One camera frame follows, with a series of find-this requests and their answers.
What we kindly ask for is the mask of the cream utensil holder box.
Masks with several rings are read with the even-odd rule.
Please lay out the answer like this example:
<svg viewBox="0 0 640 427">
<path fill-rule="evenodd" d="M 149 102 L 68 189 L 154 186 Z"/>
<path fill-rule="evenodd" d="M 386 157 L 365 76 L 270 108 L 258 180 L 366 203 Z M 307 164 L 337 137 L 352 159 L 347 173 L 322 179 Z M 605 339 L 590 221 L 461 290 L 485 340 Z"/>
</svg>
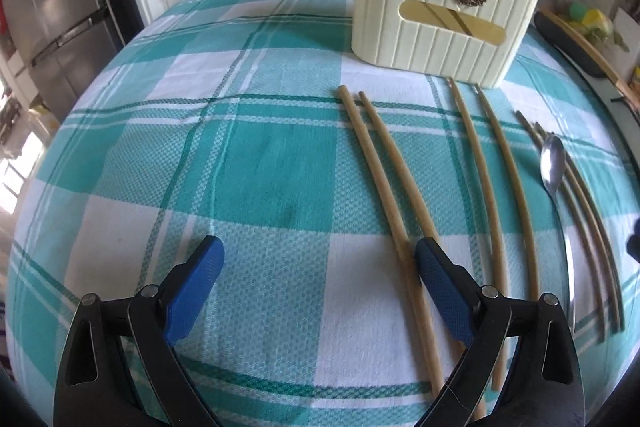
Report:
<svg viewBox="0 0 640 427">
<path fill-rule="evenodd" d="M 355 0 L 352 52 L 369 64 L 495 88 L 538 0 Z"/>
</svg>

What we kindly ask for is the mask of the teal white checkered tablecloth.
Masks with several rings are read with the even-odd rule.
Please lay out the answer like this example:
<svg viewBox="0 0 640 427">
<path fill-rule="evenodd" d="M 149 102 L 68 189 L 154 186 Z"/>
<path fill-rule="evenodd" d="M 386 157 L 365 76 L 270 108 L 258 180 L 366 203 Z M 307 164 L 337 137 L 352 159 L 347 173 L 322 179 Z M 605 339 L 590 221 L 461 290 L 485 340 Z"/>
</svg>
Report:
<svg viewBox="0 0 640 427">
<path fill-rule="evenodd" d="M 352 0 L 184 0 L 58 130 L 9 264 L 9 358 L 50 421 L 80 298 L 156 284 L 206 235 L 226 257 L 177 350 L 228 426 L 410 426 L 431 389 L 370 171 L 336 90 L 393 135 L 442 249 L 491 281 L 484 198 L 446 80 L 368 65 Z"/>
</svg>

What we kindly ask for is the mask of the wooden cutting board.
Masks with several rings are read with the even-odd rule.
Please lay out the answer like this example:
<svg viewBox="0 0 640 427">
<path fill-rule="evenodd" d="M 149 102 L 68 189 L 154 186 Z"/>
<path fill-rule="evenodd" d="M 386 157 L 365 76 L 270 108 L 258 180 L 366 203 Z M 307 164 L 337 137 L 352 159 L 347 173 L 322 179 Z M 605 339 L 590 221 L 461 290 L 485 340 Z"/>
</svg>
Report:
<svg viewBox="0 0 640 427">
<path fill-rule="evenodd" d="M 639 95 L 628 87 L 608 60 L 583 35 L 557 15 L 539 9 L 534 15 L 538 32 L 591 77 L 606 78 L 618 92 L 617 101 L 623 102 L 634 116 L 639 116 Z"/>
</svg>

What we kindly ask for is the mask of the grey metal refrigerator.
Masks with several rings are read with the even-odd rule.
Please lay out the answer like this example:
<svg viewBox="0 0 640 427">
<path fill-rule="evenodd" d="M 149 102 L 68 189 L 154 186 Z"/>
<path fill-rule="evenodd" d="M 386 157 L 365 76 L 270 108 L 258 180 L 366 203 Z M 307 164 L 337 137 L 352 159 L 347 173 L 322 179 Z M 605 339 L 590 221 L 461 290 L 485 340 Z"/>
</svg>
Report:
<svg viewBox="0 0 640 427">
<path fill-rule="evenodd" d="M 115 0 L 2 0 L 26 72 L 63 121 L 125 45 Z"/>
</svg>

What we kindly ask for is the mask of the plastic bag with produce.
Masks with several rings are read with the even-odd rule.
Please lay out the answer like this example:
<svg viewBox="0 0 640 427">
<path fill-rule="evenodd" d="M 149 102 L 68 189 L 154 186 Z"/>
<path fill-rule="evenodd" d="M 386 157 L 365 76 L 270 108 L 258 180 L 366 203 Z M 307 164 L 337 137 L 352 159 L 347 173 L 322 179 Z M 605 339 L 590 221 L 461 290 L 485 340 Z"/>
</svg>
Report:
<svg viewBox="0 0 640 427">
<path fill-rule="evenodd" d="M 567 5 L 566 21 L 594 46 L 616 46 L 628 53 L 629 48 L 614 24 L 602 11 L 588 8 L 582 2 Z"/>
</svg>

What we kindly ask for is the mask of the metal spoon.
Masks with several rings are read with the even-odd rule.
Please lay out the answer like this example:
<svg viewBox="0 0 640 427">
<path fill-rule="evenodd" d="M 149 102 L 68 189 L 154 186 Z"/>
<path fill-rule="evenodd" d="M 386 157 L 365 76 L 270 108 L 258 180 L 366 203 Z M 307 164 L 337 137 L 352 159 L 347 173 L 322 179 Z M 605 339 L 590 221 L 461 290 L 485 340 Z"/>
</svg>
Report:
<svg viewBox="0 0 640 427">
<path fill-rule="evenodd" d="M 562 235 L 567 281 L 566 317 L 568 326 L 570 326 L 570 331 L 574 333 L 576 325 L 574 256 L 572 244 L 570 243 L 570 236 L 568 236 L 567 231 L 565 231 L 564 221 L 562 219 L 562 213 L 559 205 L 559 193 L 563 187 L 564 174 L 566 171 L 566 153 L 562 141 L 554 134 L 549 134 L 547 138 L 542 139 L 539 171 L 542 185 L 551 199 L 556 220 L 558 220 L 560 233 Z"/>
</svg>

